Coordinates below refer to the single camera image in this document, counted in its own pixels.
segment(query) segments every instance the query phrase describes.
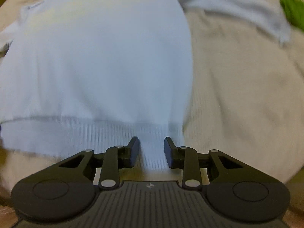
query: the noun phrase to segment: ribbed hem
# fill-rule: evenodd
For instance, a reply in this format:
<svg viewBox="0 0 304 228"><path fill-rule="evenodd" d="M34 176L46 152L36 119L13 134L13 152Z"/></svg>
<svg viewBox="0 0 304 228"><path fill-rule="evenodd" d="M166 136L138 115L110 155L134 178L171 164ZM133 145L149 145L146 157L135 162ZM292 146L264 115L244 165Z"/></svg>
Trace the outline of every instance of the ribbed hem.
<svg viewBox="0 0 304 228"><path fill-rule="evenodd" d="M182 125L126 124L86 119L43 117L1 124L6 149L67 158L84 149L103 153L109 147L126 146L133 136L140 140L137 166L143 170L167 171L164 139L170 136L176 146L183 142Z"/></svg>

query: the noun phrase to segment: green cloth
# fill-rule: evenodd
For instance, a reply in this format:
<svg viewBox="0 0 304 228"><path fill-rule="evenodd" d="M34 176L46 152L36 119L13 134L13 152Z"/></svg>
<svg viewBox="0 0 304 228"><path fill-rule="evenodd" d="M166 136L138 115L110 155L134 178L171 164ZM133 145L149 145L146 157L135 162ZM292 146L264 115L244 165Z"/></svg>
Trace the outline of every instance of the green cloth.
<svg viewBox="0 0 304 228"><path fill-rule="evenodd" d="M304 32L304 2L302 0L280 0L288 22Z"/></svg>

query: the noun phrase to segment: silver screw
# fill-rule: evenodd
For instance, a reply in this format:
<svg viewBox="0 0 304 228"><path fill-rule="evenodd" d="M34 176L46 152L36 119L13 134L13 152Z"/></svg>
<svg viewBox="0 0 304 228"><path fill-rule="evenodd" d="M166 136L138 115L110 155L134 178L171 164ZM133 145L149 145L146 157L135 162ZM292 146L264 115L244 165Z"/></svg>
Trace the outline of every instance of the silver screw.
<svg viewBox="0 0 304 228"><path fill-rule="evenodd" d="M196 188L200 185L200 182L195 179L190 179L185 182L188 187Z"/></svg>
<svg viewBox="0 0 304 228"><path fill-rule="evenodd" d="M106 180L103 180L100 184L103 187L111 188L111 187L115 186L116 182L112 179L106 179Z"/></svg>

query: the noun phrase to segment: beige fabric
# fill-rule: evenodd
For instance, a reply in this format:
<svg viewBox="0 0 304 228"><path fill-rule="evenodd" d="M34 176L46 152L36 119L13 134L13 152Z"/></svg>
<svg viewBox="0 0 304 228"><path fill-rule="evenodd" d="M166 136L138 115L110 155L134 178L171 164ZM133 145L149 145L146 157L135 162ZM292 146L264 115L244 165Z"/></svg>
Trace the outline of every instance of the beige fabric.
<svg viewBox="0 0 304 228"><path fill-rule="evenodd" d="M34 1L8 0L0 30ZM304 35L293 31L292 43L280 48L247 22L198 10L186 15L194 57L186 145L220 149L286 182L304 163ZM8 190L57 161L21 152L5 159L0 177Z"/></svg>

